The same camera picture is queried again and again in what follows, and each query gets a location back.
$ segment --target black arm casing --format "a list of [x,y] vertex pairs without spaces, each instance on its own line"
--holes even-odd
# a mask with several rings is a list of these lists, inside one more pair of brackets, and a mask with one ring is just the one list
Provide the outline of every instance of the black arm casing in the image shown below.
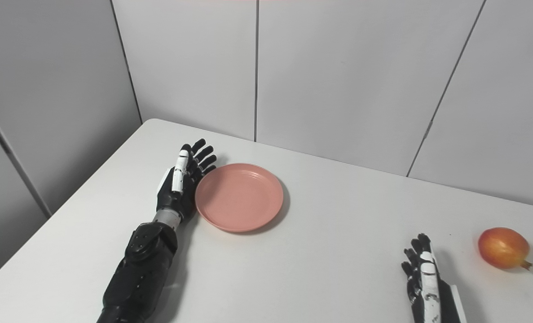
[[177,246],[176,233],[168,225],[139,225],[106,288],[97,323],[143,323],[150,317]]

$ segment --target white finger segment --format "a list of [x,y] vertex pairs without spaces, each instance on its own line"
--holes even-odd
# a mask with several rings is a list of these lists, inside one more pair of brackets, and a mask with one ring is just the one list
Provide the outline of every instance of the white finger segment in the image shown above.
[[189,161],[189,152],[186,150],[181,150],[178,153],[178,159],[176,160],[176,166],[174,167],[174,172],[172,173],[172,192],[181,192],[182,193],[182,180],[186,173],[186,164]]
[[432,262],[425,262],[420,266],[422,278],[422,299],[424,299],[424,322],[440,323],[440,292],[436,266]]

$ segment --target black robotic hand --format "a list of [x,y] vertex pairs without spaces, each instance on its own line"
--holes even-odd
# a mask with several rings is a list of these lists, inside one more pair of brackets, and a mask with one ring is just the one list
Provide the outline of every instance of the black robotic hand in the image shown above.
[[203,176],[216,168],[212,165],[216,162],[216,155],[210,155],[212,146],[207,146],[197,154],[205,144],[205,140],[201,139],[192,147],[188,144],[182,146],[176,166],[167,173],[157,194],[155,222],[167,223],[176,229],[186,217],[193,214],[196,187]]
[[424,233],[412,239],[413,249],[404,249],[409,262],[402,263],[408,276],[406,290],[416,323],[466,323],[455,285],[440,278],[430,238]]
[[216,161],[210,155],[212,146],[197,155],[204,145],[204,139],[192,147],[183,145],[176,166],[165,174],[157,194],[157,214],[133,232],[106,288],[97,323],[144,323],[153,314],[178,248],[175,229],[193,214],[200,180],[216,168],[211,166]]

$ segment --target tabletop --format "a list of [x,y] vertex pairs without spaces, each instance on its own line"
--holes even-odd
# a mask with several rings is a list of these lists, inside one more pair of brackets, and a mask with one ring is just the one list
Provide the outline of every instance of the tabletop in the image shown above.
[[485,229],[511,227],[533,262],[533,206],[150,119],[1,268],[0,323],[94,323],[161,176],[201,137],[219,165],[270,170],[285,202],[252,233],[198,215],[181,226],[152,323],[411,323],[400,262],[421,232],[469,322],[533,321],[533,268],[499,270],[476,248]]

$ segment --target robot finger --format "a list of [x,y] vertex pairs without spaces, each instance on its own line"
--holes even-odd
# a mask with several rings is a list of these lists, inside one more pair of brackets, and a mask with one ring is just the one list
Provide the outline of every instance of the robot finger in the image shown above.
[[406,276],[408,278],[412,277],[412,265],[410,265],[410,262],[402,262],[402,270],[404,270],[404,273],[406,273]]
[[203,176],[205,176],[206,174],[208,174],[209,172],[213,171],[216,169],[216,165],[211,165],[210,167],[208,167],[206,170],[204,170],[203,172]]
[[205,149],[201,150],[198,155],[194,157],[194,161],[200,163],[201,160],[205,159],[208,155],[210,155],[215,149],[212,146],[207,146]]
[[430,246],[430,238],[425,235],[424,233],[420,233],[418,235],[418,240],[420,241],[420,244],[422,244],[422,248],[424,251],[432,252],[432,247]]
[[193,145],[193,147],[192,147],[192,149],[191,149],[193,155],[196,154],[197,151],[198,151],[199,149],[201,149],[202,147],[204,147],[204,145],[206,145],[206,144],[207,144],[207,141],[206,141],[204,138],[201,138],[201,139],[199,139],[199,141],[197,141],[196,143],[194,143],[194,145]]
[[416,251],[416,255],[422,255],[424,250],[422,249],[422,244],[420,241],[418,241],[418,239],[412,239],[412,247]]
[[404,253],[406,254],[406,257],[408,257],[408,260],[410,260],[410,264],[412,264],[414,268],[418,268],[418,255],[416,255],[414,249],[404,249]]
[[214,162],[216,162],[216,155],[210,155],[200,163],[199,167],[201,170],[205,170]]

